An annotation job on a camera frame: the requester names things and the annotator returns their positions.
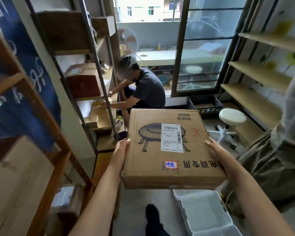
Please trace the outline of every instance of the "open cardboard box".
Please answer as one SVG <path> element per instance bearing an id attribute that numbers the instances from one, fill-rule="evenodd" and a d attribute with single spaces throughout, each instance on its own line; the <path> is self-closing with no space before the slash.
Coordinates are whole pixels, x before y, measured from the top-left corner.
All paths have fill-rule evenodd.
<path id="1" fill-rule="evenodd" d="M 197 110 L 132 109 L 125 188 L 215 189 L 226 178 Z"/>

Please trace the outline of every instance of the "barcode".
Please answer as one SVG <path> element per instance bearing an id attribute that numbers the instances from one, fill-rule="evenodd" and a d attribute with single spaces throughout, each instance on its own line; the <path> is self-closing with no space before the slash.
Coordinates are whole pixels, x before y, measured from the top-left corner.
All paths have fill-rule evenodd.
<path id="1" fill-rule="evenodd" d="M 181 144 L 180 132 L 177 133 L 178 144 Z"/>
<path id="2" fill-rule="evenodd" d="M 165 129 L 174 129 L 174 130 L 178 130 L 177 127 L 166 127 L 166 126 L 164 126 L 164 128 L 165 128 Z"/>

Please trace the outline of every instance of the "stool illustration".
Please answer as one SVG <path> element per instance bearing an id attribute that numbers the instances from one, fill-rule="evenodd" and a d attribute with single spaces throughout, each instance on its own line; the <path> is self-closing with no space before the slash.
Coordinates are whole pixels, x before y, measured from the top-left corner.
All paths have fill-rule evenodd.
<path id="1" fill-rule="evenodd" d="M 181 138 L 182 138 L 182 146 L 186 152 L 189 152 L 191 150 L 187 149 L 185 146 L 185 143 L 188 143 L 188 141 L 185 139 L 186 130 L 181 128 Z M 161 141 L 161 133 L 162 133 L 162 123 L 150 123 L 143 127 L 141 127 L 138 131 L 139 135 L 142 137 L 139 144 L 143 144 L 143 152 L 147 152 L 147 145 L 148 142 L 160 142 Z"/>

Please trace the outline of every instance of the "shoe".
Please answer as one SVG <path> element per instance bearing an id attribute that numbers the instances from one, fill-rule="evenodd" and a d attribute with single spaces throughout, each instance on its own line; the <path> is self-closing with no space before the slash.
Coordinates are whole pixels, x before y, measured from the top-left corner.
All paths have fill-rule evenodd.
<path id="1" fill-rule="evenodd" d="M 159 211 L 153 204 L 148 204 L 145 209 L 145 216 L 148 223 L 159 224 Z"/>

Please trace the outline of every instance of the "blue curtain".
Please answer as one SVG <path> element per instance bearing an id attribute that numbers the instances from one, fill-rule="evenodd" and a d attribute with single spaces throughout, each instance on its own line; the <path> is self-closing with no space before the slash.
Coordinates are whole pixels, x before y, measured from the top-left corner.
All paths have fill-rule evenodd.
<path id="1" fill-rule="evenodd" d="M 60 126 L 61 110 L 55 89 L 11 0 L 0 0 L 0 32 Z M 6 75 L 1 64 L 0 75 Z M 55 143 L 44 123 L 33 115 L 28 99 L 14 87 L 0 96 L 0 137 L 18 135 L 27 135 L 45 151 Z"/>

